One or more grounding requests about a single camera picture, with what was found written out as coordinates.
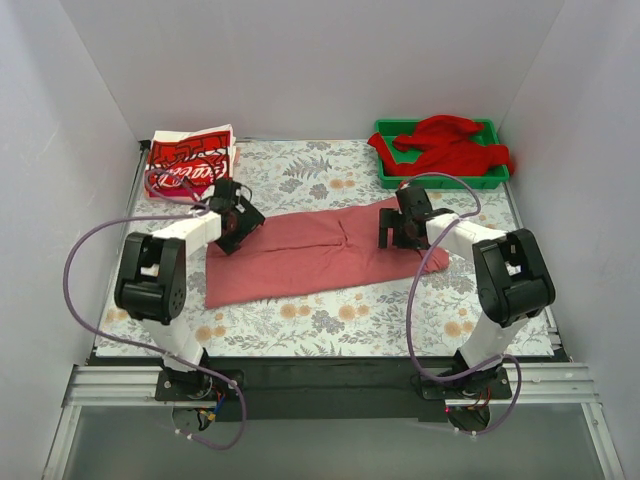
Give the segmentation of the pink t shirt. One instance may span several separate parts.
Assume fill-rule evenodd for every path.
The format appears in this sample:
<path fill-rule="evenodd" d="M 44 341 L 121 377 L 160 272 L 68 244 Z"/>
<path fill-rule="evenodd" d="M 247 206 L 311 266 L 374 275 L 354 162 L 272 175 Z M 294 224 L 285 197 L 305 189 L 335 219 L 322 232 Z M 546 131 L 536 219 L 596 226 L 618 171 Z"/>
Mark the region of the pink t shirt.
<path fill-rule="evenodd" d="M 378 247 L 379 211 L 391 197 L 365 206 L 272 216 L 227 255 L 206 254 L 208 309 L 258 300 L 410 278 L 423 254 Z"/>

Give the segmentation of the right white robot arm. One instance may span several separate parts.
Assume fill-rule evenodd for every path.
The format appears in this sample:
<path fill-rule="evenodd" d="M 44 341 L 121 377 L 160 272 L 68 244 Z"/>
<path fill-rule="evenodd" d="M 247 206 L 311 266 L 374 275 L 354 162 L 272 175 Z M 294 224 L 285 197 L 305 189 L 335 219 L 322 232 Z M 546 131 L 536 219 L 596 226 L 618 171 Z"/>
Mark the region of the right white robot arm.
<path fill-rule="evenodd" d="M 506 350 L 528 321 L 556 298 L 556 290 L 534 234 L 525 228 L 503 231 L 470 220 L 480 213 L 435 209 L 420 187 L 395 192 L 397 206 L 379 211 L 378 247 L 423 250 L 412 280 L 405 330 L 409 357 L 420 378 L 449 384 L 464 397 L 475 397 L 489 384 L 507 357 Z M 442 248 L 474 265 L 481 315 L 467 341 L 454 355 L 454 368 L 437 376 L 424 368 L 414 350 L 413 303 L 424 267 Z"/>

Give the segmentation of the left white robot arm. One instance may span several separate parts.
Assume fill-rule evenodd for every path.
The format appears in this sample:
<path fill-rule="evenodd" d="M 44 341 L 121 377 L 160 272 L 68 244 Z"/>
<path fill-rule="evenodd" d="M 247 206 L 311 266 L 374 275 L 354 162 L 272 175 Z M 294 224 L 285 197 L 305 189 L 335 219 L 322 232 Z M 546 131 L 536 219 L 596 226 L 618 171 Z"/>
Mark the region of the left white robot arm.
<path fill-rule="evenodd" d="M 241 242 L 265 217 L 251 204 L 251 190 L 221 178 L 203 199 L 209 208 L 192 219 L 177 221 L 150 234 L 133 232 L 124 243 L 116 280 L 116 306 L 141 322 L 162 350 L 162 368 L 171 385 L 193 400 L 205 398 L 213 386 L 206 350 L 180 317 L 187 297 L 187 258 L 214 244 L 224 255 Z"/>

